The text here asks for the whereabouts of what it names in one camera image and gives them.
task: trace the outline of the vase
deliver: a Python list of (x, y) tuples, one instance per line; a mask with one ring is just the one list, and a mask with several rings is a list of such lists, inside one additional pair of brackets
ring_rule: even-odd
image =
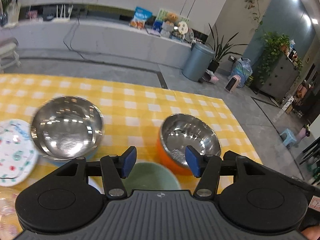
[(4, 26), (8, 23), (8, 16), (7, 16), (7, 13), (2, 13), (0, 14), (0, 26)]
[(212, 71), (213, 73), (217, 70), (217, 68), (219, 67), (219, 63), (216, 61), (211, 61), (211, 63), (208, 66), (208, 70)]

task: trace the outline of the white stool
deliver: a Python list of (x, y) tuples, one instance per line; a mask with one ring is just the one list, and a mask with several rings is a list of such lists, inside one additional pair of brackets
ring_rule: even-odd
[[(17, 44), (13, 42), (0, 47), (0, 73), (3, 73), (3, 70), (7, 67), (10, 67), (11, 65), (21, 65), (19, 61), (19, 55), (15, 52), (16, 47)], [(2, 65), (2, 60), (6, 57), (13, 57), (14, 60), (8, 64)]]

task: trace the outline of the white plate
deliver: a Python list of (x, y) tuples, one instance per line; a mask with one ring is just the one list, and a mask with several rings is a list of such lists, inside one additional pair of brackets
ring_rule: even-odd
[(0, 122), (0, 186), (11, 187), (25, 180), (37, 159), (30, 125), (19, 119)]

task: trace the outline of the gray tile floor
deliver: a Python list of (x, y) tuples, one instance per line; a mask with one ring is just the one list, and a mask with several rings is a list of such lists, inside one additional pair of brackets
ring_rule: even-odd
[[(70, 60), (54, 59), (21, 59), (21, 67), (7, 68), (6, 73), (32, 73), (59, 76), (87, 77), (109, 81), (127, 82), (153, 87), (161, 87), (155, 68), (148, 71), (131, 67), (93, 64)], [(248, 138), (256, 149), (263, 164), (283, 174), (308, 180), (310, 174), (306, 166), (297, 166), (301, 152), (314, 138), (304, 138), (298, 147), (287, 148), (282, 144), (279, 132), (290, 128), (297, 133), (303, 121), (293, 115), (284, 113), (281, 109), (253, 100), (257, 98), (272, 103), (268, 97), (255, 95), (247, 87), (236, 89), (230, 94), (224, 90), (228, 79), (217, 74), (220, 79), (216, 85), (199, 84), (188, 80), (180, 69), (159, 65), (166, 85), (171, 90), (202, 94), (209, 97), (221, 98), (234, 114)]]

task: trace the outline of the green bowl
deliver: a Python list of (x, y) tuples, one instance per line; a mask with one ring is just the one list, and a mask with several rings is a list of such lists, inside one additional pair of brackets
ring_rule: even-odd
[(175, 175), (164, 166), (153, 162), (137, 162), (128, 178), (122, 180), (128, 195), (134, 189), (180, 190)]

